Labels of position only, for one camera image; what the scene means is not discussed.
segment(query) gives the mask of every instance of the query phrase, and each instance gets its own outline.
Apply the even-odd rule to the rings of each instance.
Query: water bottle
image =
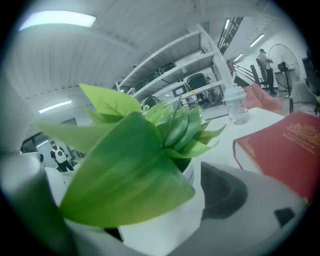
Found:
[[[231,124],[242,125],[249,121],[245,90],[234,83],[224,91],[224,102],[228,109]]]

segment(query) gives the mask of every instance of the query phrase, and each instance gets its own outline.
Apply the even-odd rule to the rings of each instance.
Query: black pants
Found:
[[[62,163],[58,163],[58,166],[59,168],[61,169],[61,171],[64,173],[64,172],[67,172],[67,168],[70,170],[70,171],[74,171],[75,169],[72,167],[72,165],[68,162],[68,160],[62,162]]]
[[[266,69],[266,74],[267,74],[267,83],[270,87],[270,92],[274,92],[274,73],[272,71],[272,68]]]

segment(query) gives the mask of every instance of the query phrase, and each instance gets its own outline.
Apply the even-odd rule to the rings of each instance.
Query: ceiling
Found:
[[[42,0],[25,18],[65,10],[96,21],[92,27],[46,24],[17,32],[4,70],[37,119],[62,122],[90,105],[79,83],[111,88],[132,65],[186,35],[189,25],[200,23],[219,40],[227,17],[275,16],[268,6],[262,0]],[[71,106],[38,114],[67,100]]]

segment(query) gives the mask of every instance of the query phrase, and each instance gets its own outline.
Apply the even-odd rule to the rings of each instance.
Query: pink chair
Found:
[[[261,108],[277,114],[282,114],[283,103],[280,98],[274,98],[264,91],[259,85],[253,83],[244,88],[248,109]]]

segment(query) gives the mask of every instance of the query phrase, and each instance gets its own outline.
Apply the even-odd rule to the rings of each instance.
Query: white shirt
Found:
[[[262,62],[262,65],[264,66],[264,68],[265,68],[266,70],[271,69],[270,63],[267,62],[268,57],[267,57],[267,55],[266,55],[265,53],[260,53],[260,54],[258,55],[258,59]]]

